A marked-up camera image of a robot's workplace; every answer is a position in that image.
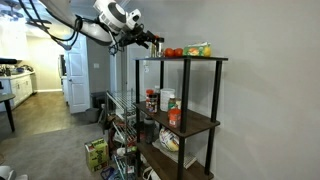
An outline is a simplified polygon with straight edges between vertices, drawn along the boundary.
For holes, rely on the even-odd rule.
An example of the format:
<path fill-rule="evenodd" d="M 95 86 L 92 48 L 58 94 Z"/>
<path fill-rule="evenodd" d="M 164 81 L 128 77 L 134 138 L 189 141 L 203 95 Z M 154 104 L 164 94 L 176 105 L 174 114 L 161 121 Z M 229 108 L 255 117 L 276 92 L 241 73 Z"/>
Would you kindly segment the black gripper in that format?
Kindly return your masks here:
<path fill-rule="evenodd" d="M 118 41 L 120 47 L 125 47 L 136 43 L 139 46 L 143 46 L 146 49 L 149 48 L 148 42 L 157 44 L 160 36 L 154 35 L 149 30 L 144 31 L 144 25 L 136 25 L 131 31 L 125 33 L 123 37 Z"/>

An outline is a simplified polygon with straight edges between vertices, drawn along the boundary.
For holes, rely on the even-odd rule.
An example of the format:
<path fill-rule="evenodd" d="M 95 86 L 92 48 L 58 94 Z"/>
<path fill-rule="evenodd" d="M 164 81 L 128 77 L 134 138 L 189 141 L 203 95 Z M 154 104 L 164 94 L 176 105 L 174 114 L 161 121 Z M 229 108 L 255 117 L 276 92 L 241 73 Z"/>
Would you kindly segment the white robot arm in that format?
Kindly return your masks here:
<path fill-rule="evenodd" d="M 141 17 L 138 9 L 126 12 L 115 0 L 94 0 L 93 8 L 98 16 L 91 20 L 73 13 L 70 1 L 40 0 L 52 17 L 109 48 L 133 43 L 147 48 L 148 42 L 156 43 L 157 37 L 150 31 L 145 32 L 143 25 L 138 23 Z"/>

